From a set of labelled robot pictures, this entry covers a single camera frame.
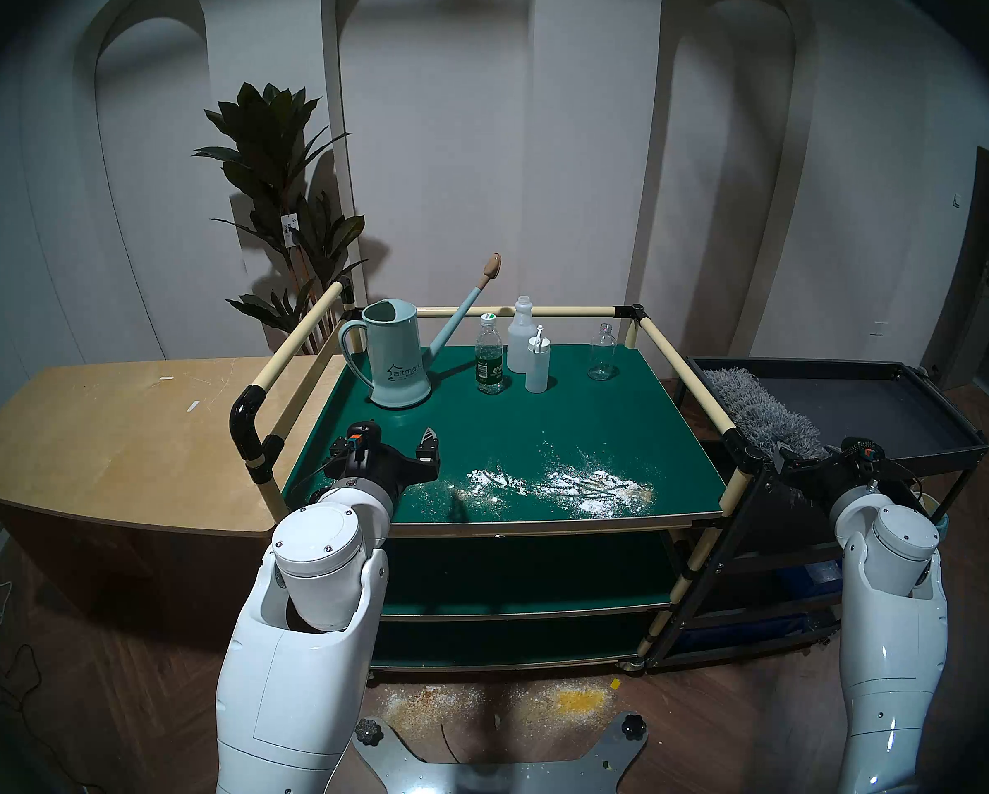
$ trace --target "bottle cap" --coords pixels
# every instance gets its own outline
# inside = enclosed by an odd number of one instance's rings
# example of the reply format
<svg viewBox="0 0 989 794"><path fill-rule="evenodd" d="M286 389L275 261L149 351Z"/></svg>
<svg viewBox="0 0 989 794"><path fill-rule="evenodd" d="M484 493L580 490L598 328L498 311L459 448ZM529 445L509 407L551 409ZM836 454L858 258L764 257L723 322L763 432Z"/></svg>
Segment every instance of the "bottle cap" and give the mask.
<svg viewBox="0 0 989 794"><path fill-rule="evenodd" d="M549 352L549 339L542 335L542 330L543 326L539 324L538 334L534 338L527 339L527 348L540 355L542 352Z"/></svg>

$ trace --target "gray bristle brush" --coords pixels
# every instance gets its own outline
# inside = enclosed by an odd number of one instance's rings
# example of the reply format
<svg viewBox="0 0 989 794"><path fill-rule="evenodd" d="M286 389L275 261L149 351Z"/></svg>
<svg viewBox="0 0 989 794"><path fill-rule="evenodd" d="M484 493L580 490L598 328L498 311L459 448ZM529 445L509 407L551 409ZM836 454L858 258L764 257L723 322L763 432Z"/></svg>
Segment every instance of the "gray bristle brush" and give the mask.
<svg viewBox="0 0 989 794"><path fill-rule="evenodd" d="M810 418L789 410L747 369L706 369L704 374L741 434L770 459L779 442L803 458L829 456Z"/></svg>

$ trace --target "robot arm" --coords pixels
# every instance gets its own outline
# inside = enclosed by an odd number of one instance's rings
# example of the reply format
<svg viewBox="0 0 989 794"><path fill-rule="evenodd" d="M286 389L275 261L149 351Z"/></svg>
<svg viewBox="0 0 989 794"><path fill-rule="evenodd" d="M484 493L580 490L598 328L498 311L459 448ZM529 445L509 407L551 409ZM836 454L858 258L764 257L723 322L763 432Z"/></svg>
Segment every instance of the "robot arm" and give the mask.
<svg viewBox="0 0 989 794"><path fill-rule="evenodd" d="M939 552L933 552L912 596L873 588L867 576L871 558L866 539L854 531L844 547L840 680L848 737L841 794L914 781L924 716L946 661Z"/></svg>
<svg viewBox="0 0 989 794"><path fill-rule="evenodd" d="M381 546L402 490L439 473L355 423L324 465L335 483L274 529L216 692L218 791L323 792L358 721L387 589Z"/></svg>
<svg viewBox="0 0 989 794"><path fill-rule="evenodd" d="M921 728L946 661L939 533L878 488L881 475L903 474L860 438L819 464L789 461L782 471L827 509L844 548L840 794L916 791Z"/></svg>

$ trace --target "watering can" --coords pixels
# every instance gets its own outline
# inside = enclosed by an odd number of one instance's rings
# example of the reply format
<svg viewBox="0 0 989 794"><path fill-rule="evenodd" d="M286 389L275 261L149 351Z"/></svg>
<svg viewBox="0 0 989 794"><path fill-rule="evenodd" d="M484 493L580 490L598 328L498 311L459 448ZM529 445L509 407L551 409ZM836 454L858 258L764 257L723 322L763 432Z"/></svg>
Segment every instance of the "watering can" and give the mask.
<svg viewBox="0 0 989 794"><path fill-rule="evenodd" d="M502 257L494 253L484 267L484 275L479 284L472 288L462 306L457 308L457 312L439 331L432 345L423 352L417 331L417 308L401 299L384 299L370 304L362 310L361 321L348 321L341 325L337 333L340 350L347 361L347 367L369 387L369 397L373 403L391 410L402 410L428 398L432 392L432 384L428 379L429 367L439 355L439 350L450 340L457 325L462 323L476 297L487 286L487 282L498 275L500 269ZM365 330L369 369L373 372L371 380L362 375L347 348L347 333L353 329Z"/></svg>

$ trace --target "plastic water bottle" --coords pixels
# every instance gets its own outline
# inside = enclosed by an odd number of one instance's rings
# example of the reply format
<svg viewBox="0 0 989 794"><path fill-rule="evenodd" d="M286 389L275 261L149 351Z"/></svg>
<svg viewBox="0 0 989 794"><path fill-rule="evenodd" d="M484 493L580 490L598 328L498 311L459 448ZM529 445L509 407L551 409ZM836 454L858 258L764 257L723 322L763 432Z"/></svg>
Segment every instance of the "plastic water bottle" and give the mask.
<svg viewBox="0 0 989 794"><path fill-rule="evenodd" d="M487 395L502 391L502 337L494 326L494 313L479 317L476 337L476 389Z"/></svg>

